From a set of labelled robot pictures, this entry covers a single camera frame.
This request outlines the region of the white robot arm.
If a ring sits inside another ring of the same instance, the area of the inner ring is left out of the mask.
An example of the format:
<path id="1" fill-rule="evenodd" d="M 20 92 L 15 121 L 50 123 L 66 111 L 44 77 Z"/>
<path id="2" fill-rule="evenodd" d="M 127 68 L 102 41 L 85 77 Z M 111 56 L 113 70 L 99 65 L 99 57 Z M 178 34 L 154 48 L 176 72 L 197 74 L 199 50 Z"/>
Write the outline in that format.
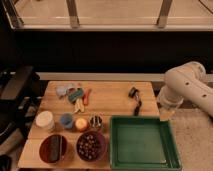
<path id="1" fill-rule="evenodd" d="M 196 61 L 174 67 L 165 73 L 165 85 L 157 96 L 161 105 L 161 121 L 168 121 L 185 99 L 213 118 L 213 88 L 202 82 L 205 75 L 204 66 Z"/>

